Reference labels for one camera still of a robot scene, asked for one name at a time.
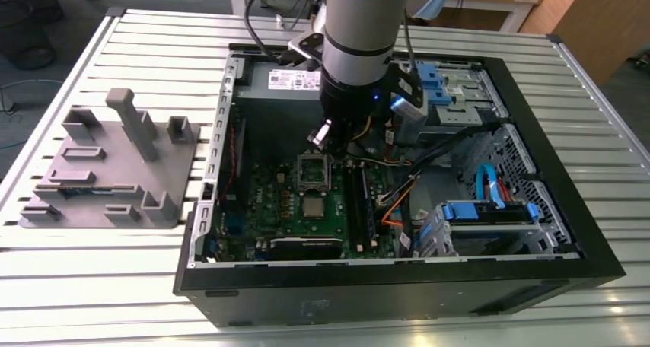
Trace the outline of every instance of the wooden cabinet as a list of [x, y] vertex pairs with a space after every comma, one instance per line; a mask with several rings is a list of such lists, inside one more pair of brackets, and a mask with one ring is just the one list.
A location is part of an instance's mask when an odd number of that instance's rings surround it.
[[650, 0], [545, 0], [522, 33], [553, 33], [597, 84], [650, 41]]

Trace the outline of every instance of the green circuit board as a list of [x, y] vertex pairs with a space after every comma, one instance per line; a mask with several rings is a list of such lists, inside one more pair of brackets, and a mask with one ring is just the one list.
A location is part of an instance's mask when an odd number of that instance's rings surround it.
[[[277, 167], [261, 164], [253, 166], [249, 208], [242, 234], [242, 239], [249, 241], [231, 242], [230, 249], [235, 259], [246, 261], [255, 258], [253, 251], [255, 243], [251, 239], [319, 236], [343, 240], [343, 255], [347, 259], [393, 257], [393, 235], [379, 236], [378, 246], [371, 250], [351, 252], [343, 191], [345, 164], [331, 164], [330, 191], [318, 192], [314, 189], [299, 191], [299, 175], [307, 181], [325, 178], [322, 163], [319, 164], [318, 161], [305, 163], [307, 164], [303, 164], [302, 174], [295, 163], [286, 163]], [[385, 172], [377, 165], [365, 168], [367, 188], [374, 200], [386, 190]]]

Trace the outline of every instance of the black ring on robot arm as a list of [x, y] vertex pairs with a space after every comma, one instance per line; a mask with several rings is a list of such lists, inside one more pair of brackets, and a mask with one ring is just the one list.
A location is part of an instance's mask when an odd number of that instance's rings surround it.
[[341, 50], [342, 52], [353, 55], [353, 56], [378, 56], [386, 52], [389, 52], [393, 47], [395, 46], [395, 43], [390, 44], [389, 46], [383, 47], [382, 49], [375, 49], [375, 50], [357, 50], [350, 48], [349, 46], [343, 46], [342, 44], [338, 43], [338, 41], [327, 34], [327, 30], [325, 30], [325, 38], [333, 44], [333, 46]]

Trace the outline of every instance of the blue latch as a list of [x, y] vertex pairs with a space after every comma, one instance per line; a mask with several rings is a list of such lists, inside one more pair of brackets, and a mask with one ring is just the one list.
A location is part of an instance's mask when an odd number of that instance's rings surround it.
[[529, 202], [526, 204], [526, 208], [529, 209], [529, 213], [530, 213], [530, 218], [533, 218], [534, 221], [538, 221], [540, 220], [540, 208], [536, 204], [533, 204], [532, 202]]
[[450, 202], [444, 205], [445, 219], [452, 220], [477, 220], [478, 212], [472, 202]]
[[454, 210], [452, 209], [452, 206], [444, 205], [444, 214], [445, 214], [445, 220], [454, 219]]
[[445, 92], [445, 78], [438, 73], [438, 68], [433, 64], [417, 63], [419, 79], [427, 92], [427, 101], [432, 105], [449, 106], [453, 102], [452, 97]]

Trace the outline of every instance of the sticker label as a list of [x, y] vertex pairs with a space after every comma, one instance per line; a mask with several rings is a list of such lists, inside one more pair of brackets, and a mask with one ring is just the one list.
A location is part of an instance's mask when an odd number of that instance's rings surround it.
[[429, 212], [425, 209], [418, 210], [418, 214], [415, 215], [415, 220], [425, 220], [427, 218]]
[[321, 72], [274, 69], [269, 74], [270, 90], [321, 90]]
[[391, 144], [395, 141], [395, 133], [391, 130], [386, 130], [386, 144]]
[[464, 89], [460, 87], [446, 87], [448, 94], [464, 94]]
[[406, 249], [410, 249], [410, 238], [403, 232], [399, 234], [399, 243], [402, 243]]

